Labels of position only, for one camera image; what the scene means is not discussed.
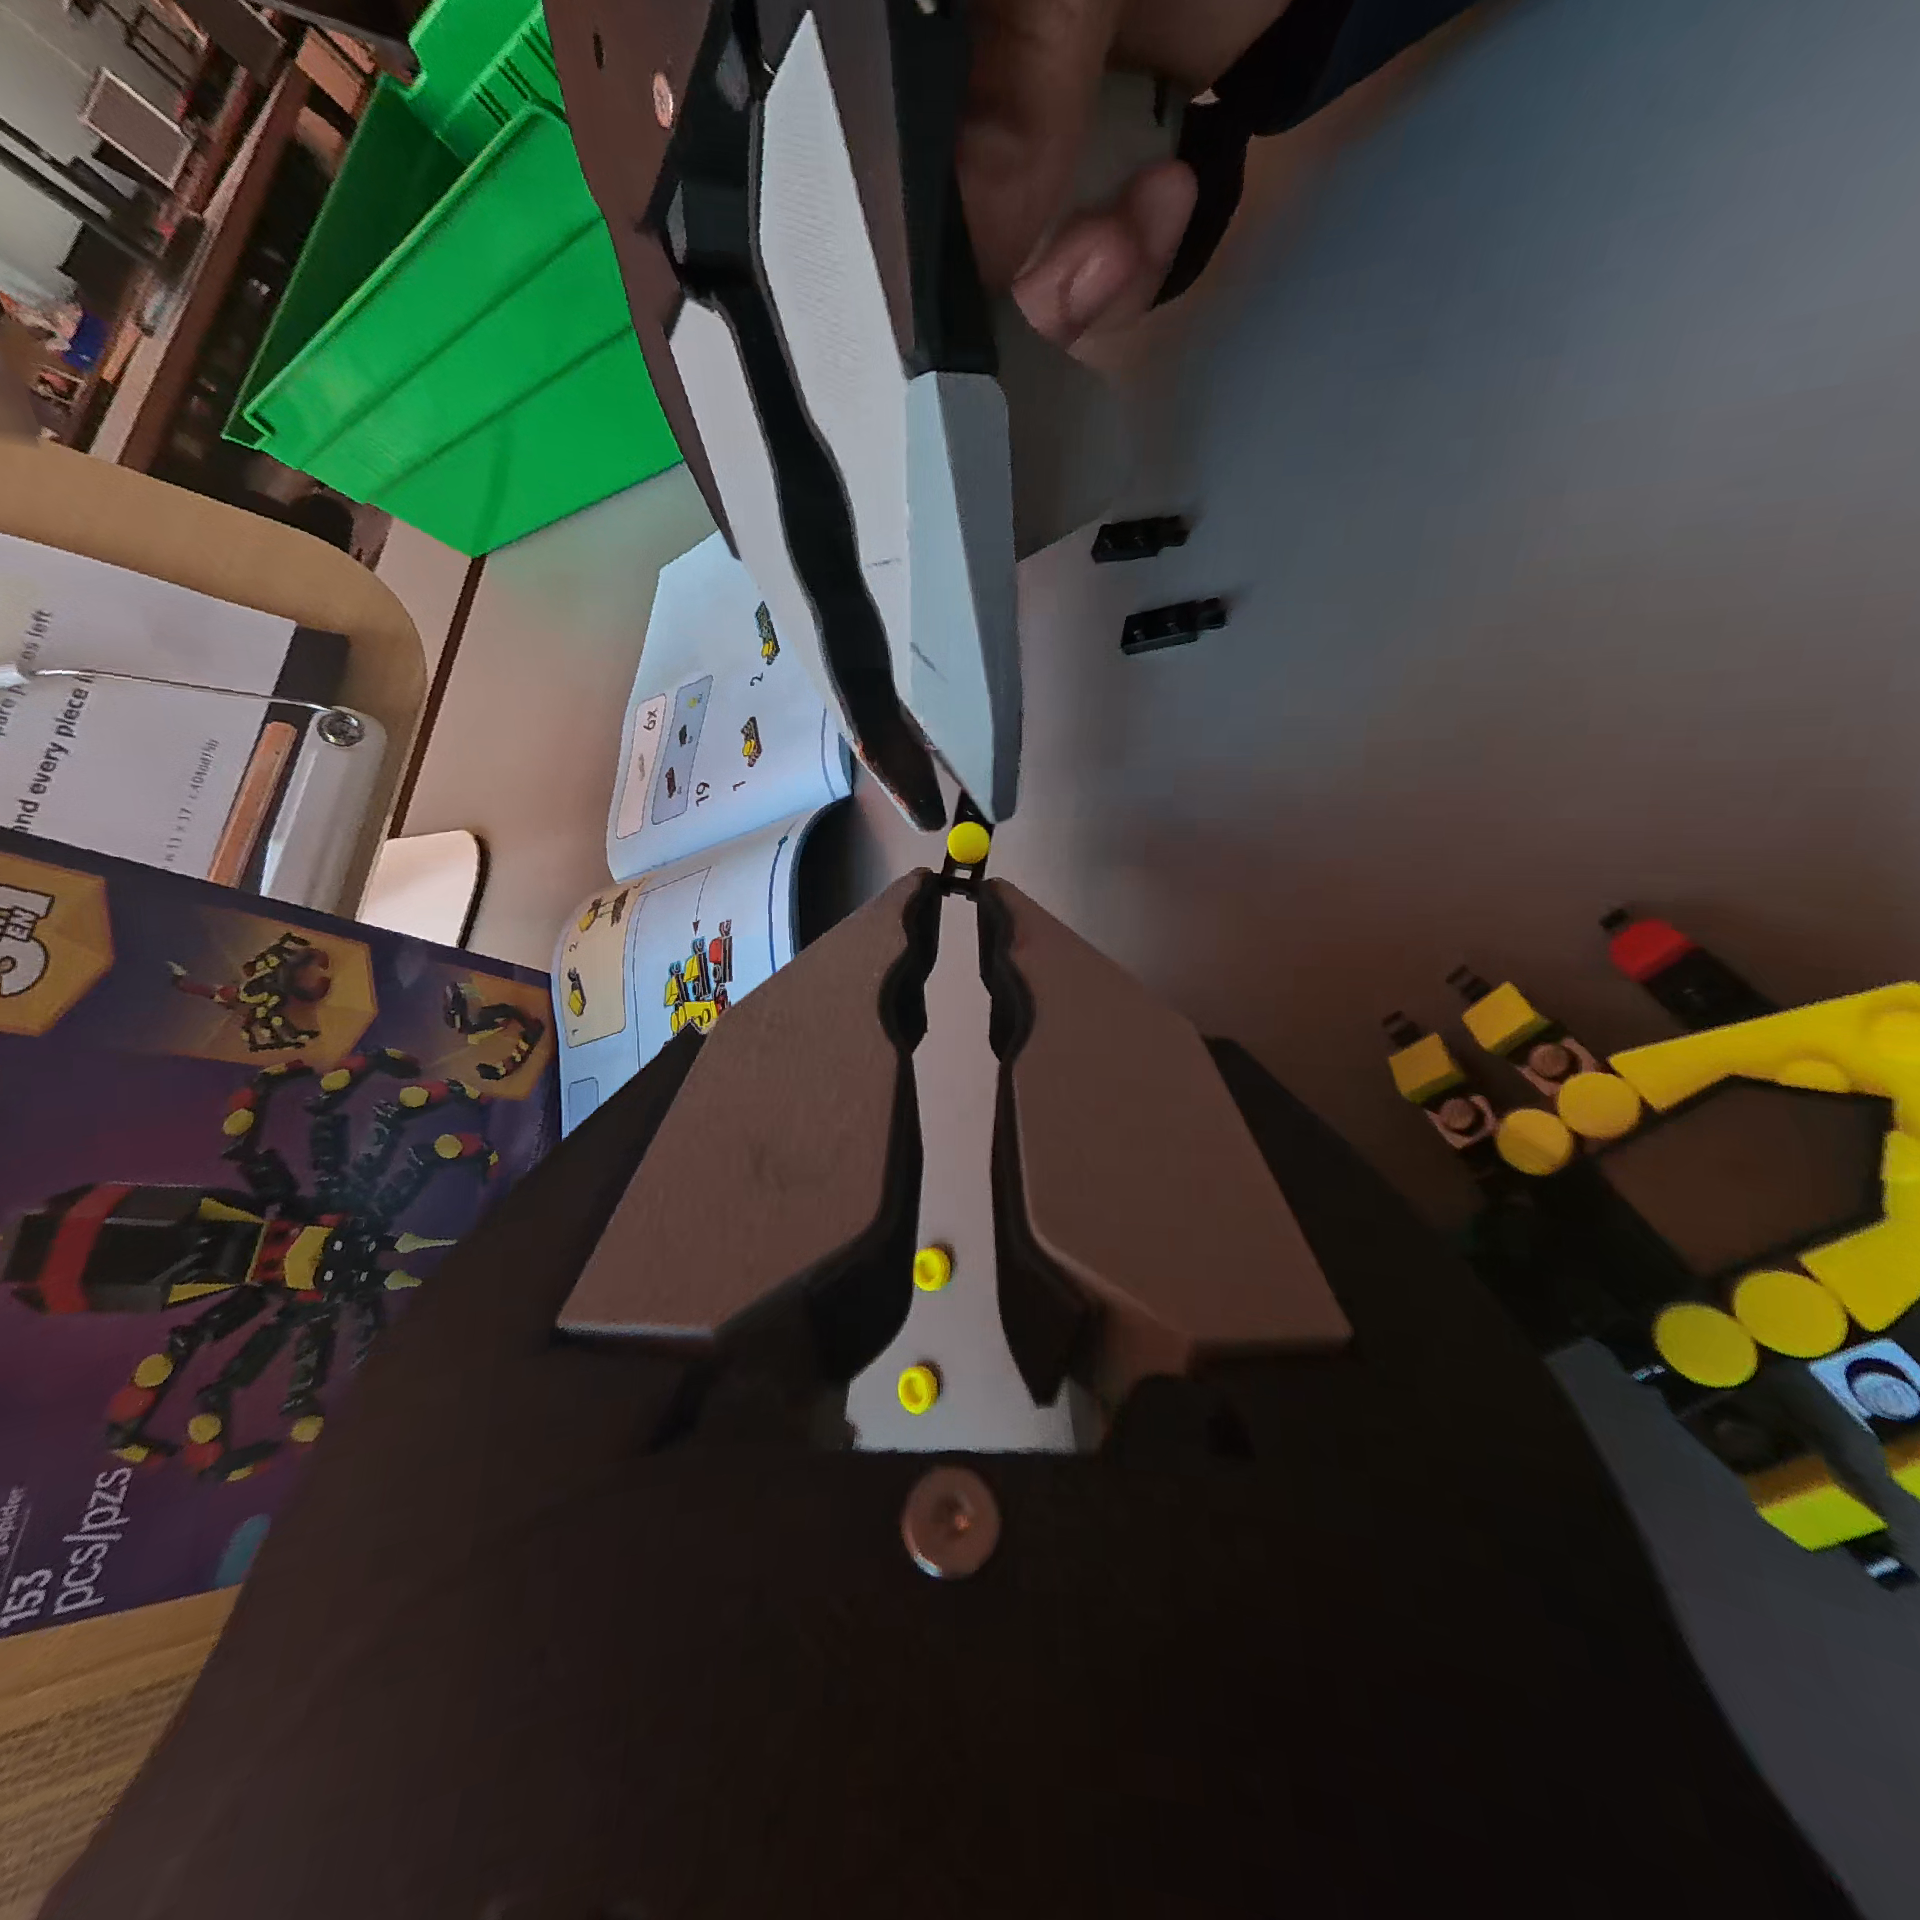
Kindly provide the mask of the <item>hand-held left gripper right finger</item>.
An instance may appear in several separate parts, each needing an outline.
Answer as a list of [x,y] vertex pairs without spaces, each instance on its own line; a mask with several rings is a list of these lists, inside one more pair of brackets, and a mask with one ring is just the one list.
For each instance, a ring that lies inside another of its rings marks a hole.
[[1037,1403],[1340,1353],[1324,1267],[1208,1045],[1006,880],[975,899],[999,1321]]

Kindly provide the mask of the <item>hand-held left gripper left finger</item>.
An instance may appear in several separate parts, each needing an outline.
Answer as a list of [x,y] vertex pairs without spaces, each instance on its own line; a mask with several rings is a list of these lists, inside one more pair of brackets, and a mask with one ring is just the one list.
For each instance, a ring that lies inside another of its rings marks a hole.
[[848,1385],[893,1341],[941,904],[936,873],[902,875],[718,1018],[560,1333],[694,1362],[792,1353],[805,1385]]

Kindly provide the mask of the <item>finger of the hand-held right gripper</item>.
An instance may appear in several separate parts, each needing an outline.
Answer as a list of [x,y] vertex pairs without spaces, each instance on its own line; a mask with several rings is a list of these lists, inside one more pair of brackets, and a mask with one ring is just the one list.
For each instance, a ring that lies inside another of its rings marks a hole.
[[907,717],[848,489],[749,276],[684,296],[664,335],[733,552],[781,648],[812,675],[854,756],[918,829],[947,824],[920,729]]
[[900,810],[936,768],[990,821],[1021,752],[1008,400],[956,176],[961,11],[781,11],[752,109],[752,250],[839,495],[854,741]]

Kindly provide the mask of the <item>lego instruction booklet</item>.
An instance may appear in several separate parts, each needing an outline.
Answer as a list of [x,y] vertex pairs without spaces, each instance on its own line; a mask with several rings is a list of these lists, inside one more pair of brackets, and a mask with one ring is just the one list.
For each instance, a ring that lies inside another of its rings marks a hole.
[[659,572],[607,811],[607,879],[561,923],[560,1130],[800,947],[800,857],[854,759],[721,535]]

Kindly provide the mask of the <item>purple lego set box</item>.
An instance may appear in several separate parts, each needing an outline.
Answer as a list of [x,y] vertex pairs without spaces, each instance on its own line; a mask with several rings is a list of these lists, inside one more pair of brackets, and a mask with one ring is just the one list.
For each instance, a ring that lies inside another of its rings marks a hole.
[[543,971],[5,829],[5,1648],[233,1589],[560,1132]]

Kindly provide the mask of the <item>yellow black lego model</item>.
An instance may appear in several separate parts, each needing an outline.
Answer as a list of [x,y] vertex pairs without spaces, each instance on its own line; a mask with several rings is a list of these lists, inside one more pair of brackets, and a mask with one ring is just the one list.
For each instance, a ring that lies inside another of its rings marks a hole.
[[1462,1251],[1541,1353],[1607,1351],[1798,1553],[1916,1591],[1916,983],[1780,1005],[1623,906],[1609,963],[1671,1024],[1601,1050],[1455,967],[1455,1034],[1382,1018],[1454,1149]]

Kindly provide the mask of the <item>person's right hand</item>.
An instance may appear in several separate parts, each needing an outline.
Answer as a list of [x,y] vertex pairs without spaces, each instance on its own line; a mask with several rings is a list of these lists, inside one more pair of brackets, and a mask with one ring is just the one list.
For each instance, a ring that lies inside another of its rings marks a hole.
[[1152,307],[1195,205],[1181,160],[1153,160],[1101,202],[1076,179],[1103,79],[1145,74],[1193,96],[1285,2],[985,2],[956,145],[975,267],[1037,337],[1076,353]]

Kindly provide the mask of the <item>green plastic bin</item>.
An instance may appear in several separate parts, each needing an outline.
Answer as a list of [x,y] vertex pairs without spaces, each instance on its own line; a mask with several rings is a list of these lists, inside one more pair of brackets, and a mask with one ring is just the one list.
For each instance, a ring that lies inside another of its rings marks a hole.
[[680,466],[533,2],[430,4],[223,439],[485,559]]

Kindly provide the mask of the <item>white rounded board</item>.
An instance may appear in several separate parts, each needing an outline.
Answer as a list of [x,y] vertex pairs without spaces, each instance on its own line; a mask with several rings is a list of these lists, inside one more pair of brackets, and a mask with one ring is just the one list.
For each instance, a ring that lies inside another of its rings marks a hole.
[[465,949],[486,879],[488,852],[476,833],[392,835],[374,857],[355,917],[408,939]]

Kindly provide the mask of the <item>background shelving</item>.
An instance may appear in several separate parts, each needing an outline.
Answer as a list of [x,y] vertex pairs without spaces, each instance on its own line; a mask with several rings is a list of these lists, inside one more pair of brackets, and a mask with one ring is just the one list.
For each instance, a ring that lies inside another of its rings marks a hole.
[[428,4],[3,4],[5,432],[279,512],[223,434]]

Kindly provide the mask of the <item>wooden clipboard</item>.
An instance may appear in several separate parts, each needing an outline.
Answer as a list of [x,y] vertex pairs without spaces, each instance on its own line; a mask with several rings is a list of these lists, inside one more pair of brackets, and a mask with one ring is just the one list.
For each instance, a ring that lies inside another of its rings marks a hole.
[[5,437],[3,528],[345,636],[345,704],[385,733],[367,815],[352,833],[340,882],[326,901],[326,913],[357,919],[395,824],[400,778],[424,711],[424,648],[398,594],[358,560],[293,527],[51,442]]

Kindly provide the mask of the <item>metal clipboard clip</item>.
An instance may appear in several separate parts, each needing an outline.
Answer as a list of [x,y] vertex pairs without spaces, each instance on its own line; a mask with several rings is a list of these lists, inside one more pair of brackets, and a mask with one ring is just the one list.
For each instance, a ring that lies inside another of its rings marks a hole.
[[295,906],[335,906],[382,725],[279,692],[5,671],[3,828]]

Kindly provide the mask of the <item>white paper sheet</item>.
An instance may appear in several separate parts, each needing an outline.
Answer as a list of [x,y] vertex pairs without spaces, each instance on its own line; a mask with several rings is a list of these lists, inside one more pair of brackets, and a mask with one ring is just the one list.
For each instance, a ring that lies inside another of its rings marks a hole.
[[293,623],[3,538],[3,828],[211,879],[262,741]]

